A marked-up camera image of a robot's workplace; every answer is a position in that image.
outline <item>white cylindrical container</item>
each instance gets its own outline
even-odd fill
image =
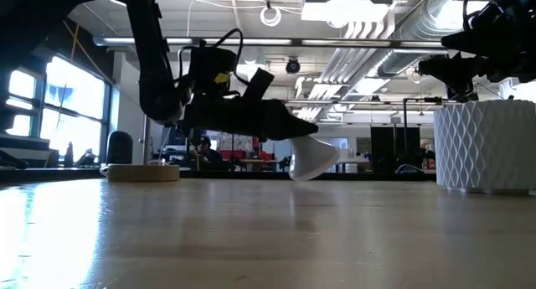
[[[536,189],[536,109],[531,101],[478,101],[434,114],[437,184],[468,192]]]

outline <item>wooden table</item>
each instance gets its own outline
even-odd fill
[[[0,287],[533,288],[536,199],[432,182],[0,190]]]

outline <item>white object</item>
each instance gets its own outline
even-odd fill
[[[270,10],[274,10],[276,12],[274,18],[266,17],[266,12]],[[279,22],[281,22],[281,10],[279,8],[262,8],[262,10],[260,11],[260,21],[268,27],[276,26],[277,24],[279,24]]]
[[[435,112],[437,184],[469,192],[536,188],[536,110],[530,101],[481,101]]]
[[[290,139],[292,145],[289,175],[295,181],[307,181],[326,172],[338,160],[335,147],[313,137],[304,136]]]

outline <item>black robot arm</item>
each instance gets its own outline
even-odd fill
[[[536,0],[493,0],[481,11],[465,14],[464,30],[441,39],[448,49],[474,57],[435,56],[419,62],[421,74],[432,75],[447,86],[450,99],[470,101],[472,78],[486,76],[491,82],[518,77],[536,79]]]
[[[23,0],[19,3],[0,20],[0,68],[4,72],[15,70],[70,11],[89,1],[92,0]],[[117,1],[126,4],[136,41],[140,61],[140,107],[154,121],[170,125],[180,118],[188,104],[184,114],[188,132],[196,128],[220,130],[260,137],[263,141],[317,132],[316,125],[293,116],[282,101],[262,100],[273,80],[273,75],[263,70],[258,71],[251,82],[237,76],[248,85],[247,91],[243,96],[226,98],[229,76],[236,75],[241,47],[236,55],[218,46],[234,33],[240,34],[241,41],[242,33],[238,29],[230,31],[214,46],[206,46],[201,41],[198,47],[189,47],[192,51],[189,72],[175,80],[156,1]]]

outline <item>camera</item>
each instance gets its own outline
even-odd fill
[[[300,72],[300,63],[298,58],[289,58],[288,63],[286,64],[286,73],[289,75],[295,75]]]

